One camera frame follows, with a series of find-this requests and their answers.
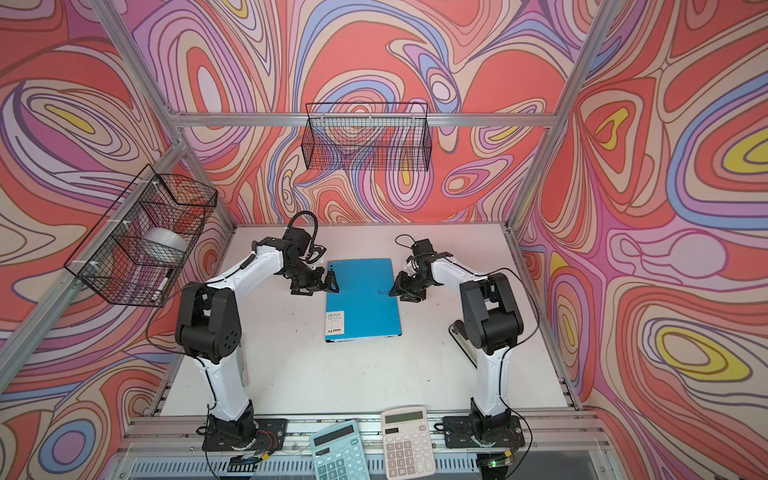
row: white robotic arm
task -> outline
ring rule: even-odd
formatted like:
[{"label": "white robotic arm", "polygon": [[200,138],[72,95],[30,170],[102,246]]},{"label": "white robotic arm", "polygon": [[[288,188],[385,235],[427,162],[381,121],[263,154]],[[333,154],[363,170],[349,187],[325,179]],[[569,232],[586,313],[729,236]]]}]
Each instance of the white robotic arm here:
[{"label": "white robotic arm", "polygon": [[256,437],[253,405],[243,390],[237,365],[242,335],[237,298],[249,295],[276,273],[291,280],[292,294],[339,292],[333,271],[323,280],[325,269],[317,266],[325,247],[315,246],[315,235],[292,226],[303,214],[314,217],[311,212],[299,212],[288,224],[283,238],[254,241],[243,262],[206,283],[187,284],[181,294],[176,343],[184,348],[185,355],[196,360],[203,381],[214,396],[204,449],[212,432],[217,436],[217,444],[236,450],[250,447]]},{"label": "white robotic arm", "polygon": [[464,265],[448,252],[437,253],[429,240],[411,246],[406,270],[397,276],[390,296],[420,302],[426,288],[445,285],[462,298],[463,320],[454,328],[471,342],[477,353],[478,380],[471,400],[469,422],[472,436],[479,442],[493,443],[512,425],[507,396],[509,350],[523,333],[522,317],[503,273],[485,275]]}]

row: blue binder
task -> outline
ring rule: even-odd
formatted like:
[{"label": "blue binder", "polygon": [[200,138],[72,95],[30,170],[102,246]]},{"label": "blue binder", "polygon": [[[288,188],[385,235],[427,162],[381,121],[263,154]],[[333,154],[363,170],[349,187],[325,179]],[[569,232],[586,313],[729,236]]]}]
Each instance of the blue binder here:
[{"label": "blue binder", "polygon": [[339,292],[326,294],[326,342],[402,335],[397,298],[389,296],[389,258],[334,260],[328,267]]}]

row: white tabletop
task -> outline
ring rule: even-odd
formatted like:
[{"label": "white tabletop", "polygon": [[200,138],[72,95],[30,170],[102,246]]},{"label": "white tabletop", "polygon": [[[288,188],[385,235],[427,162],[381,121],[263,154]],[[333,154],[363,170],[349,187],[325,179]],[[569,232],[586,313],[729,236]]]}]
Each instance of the white tabletop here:
[{"label": "white tabletop", "polygon": [[[281,237],[283,231],[238,228],[222,271],[247,257],[252,240]],[[453,253],[477,271],[502,266],[518,271],[502,228],[490,223],[328,226],[320,227],[317,243],[328,248],[326,260],[391,258],[397,274],[410,254],[394,242],[400,233],[429,238],[435,250]],[[523,315],[524,339],[535,330],[534,314],[524,287],[515,278],[510,284]],[[257,414],[381,412],[407,405],[430,411],[469,409],[477,372],[448,332],[462,317],[456,292],[431,286],[425,301],[399,302],[399,337],[326,343],[326,294],[293,296],[289,285],[282,276],[272,276],[237,299],[250,381],[246,393]],[[540,333],[509,357],[507,401],[512,408],[567,406]],[[206,413],[212,397],[193,362],[184,357],[162,415]]]}]

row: black wire mesh basket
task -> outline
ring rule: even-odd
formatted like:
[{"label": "black wire mesh basket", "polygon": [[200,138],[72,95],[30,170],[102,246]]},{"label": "black wire mesh basket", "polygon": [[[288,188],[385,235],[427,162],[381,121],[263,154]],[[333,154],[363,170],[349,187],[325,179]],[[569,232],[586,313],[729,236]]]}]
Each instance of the black wire mesh basket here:
[{"label": "black wire mesh basket", "polygon": [[98,225],[67,259],[65,268],[109,303],[161,305],[203,233],[217,198],[214,188],[189,177],[155,173],[82,267],[75,272],[75,262],[70,260]]},{"label": "black wire mesh basket", "polygon": [[423,102],[306,104],[306,169],[428,171],[428,112]]}]

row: colorful swirl pattern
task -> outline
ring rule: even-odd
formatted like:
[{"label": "colorful swirl pattern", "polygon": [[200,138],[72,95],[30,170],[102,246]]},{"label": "colorful swirl pattern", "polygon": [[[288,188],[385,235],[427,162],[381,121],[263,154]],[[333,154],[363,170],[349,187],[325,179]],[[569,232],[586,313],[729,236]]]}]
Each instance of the colorful swirl pattern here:
[{"label": "colorful swirl pattern", "polygon": [[[426,101],[442,113],[551,112],[591,23],[591,8],[573,1],[212,3],[135,2],[123,15],[180,111]],[[305,172],[300,135],[297,128],[187,129],[243,223],[282,222],[301,208],[326,222],[504,220],[541,129],[435,129],[427,174]],[[464,166],[502,155],[513,161],[491,162],[479,184],[456,187],[478,174],[457,174]]]},{"label": "colorful swirl pattern", "polygon": [[629,478],[768,478],[768,4],[633,0],[515,232]]},{"label": "colorful swirl pattern", "polygon": [[[0,343],[170,144],[89,2],[11,4],[0,6],[0,45],[12,45],[0,59]],[[213,217],[180,283],[215,271],[224,237]],[[173,341],[176,308],[153,321],[155,342]],[[151,314],[80,292],[0,396],[0,478],[100,475],[170,361],[144,340]]]}]

